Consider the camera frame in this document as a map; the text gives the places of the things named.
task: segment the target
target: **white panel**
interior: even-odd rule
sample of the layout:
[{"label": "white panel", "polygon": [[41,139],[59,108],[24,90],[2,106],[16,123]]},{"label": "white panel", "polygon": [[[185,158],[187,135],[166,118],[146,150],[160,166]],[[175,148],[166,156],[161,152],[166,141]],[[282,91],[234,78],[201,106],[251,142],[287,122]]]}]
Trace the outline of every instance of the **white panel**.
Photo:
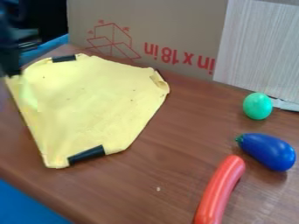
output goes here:
[{"label": "white panel", "polygon": [[230,0],[214,80],[299,102],[299,7]]}]

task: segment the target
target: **yellow cloth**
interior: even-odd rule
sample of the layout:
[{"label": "yellow cloth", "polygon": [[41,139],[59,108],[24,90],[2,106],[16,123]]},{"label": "yellow cloth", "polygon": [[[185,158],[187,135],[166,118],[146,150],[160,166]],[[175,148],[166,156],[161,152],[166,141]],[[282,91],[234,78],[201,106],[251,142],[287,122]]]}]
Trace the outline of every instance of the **yellow cloth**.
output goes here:
[{"label": "yellow cloth", "polygon": [[126,150],[170,92],[153,68],[76,58],[42,59],[6,78],[47,167],[98,145],[106,155]]}]

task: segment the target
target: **blue floor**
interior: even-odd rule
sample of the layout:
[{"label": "blue floor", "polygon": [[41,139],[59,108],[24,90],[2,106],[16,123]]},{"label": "blue floor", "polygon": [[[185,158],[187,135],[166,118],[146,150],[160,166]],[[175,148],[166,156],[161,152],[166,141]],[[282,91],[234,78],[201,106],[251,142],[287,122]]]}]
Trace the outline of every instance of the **blue floor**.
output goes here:
[{"label": "blue floor", "polygon": [[[21,64],[26,64],[67,42],[68,35],[64,35],[40,45],[35,50],[24,52],[21,55]],[[69,223],[71,223],[69,220],[0,179],[0,224]]]},{"label": "blue floor", "polygon": [[59,214],[0,179],[1,224],[70,224]]}]

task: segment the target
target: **red toy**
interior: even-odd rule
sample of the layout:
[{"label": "red toy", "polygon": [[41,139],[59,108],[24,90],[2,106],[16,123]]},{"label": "red toy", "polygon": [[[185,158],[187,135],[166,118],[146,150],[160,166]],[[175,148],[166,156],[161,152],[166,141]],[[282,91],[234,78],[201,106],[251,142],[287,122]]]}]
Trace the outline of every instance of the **red toy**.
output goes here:
[{"label": "red toy", "polygon": [[228,156],[213,174],[195,214],[194,224],[221,224],[226,203],[245,172],[242,158]]}]

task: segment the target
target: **blue eggplant toy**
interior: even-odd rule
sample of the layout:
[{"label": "blue eggplant toy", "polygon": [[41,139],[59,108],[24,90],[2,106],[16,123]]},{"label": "blue eggplant toy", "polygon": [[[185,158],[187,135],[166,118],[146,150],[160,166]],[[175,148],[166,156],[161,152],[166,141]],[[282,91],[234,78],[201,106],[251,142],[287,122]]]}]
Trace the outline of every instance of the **blue eggplant toy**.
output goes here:
[{"label": "blue eggplant toy", "polygon": [[259,133],[242,134],[236,138],[239,147],[271,170],[284,172],[296,161],[296,152],[281,139]]}]

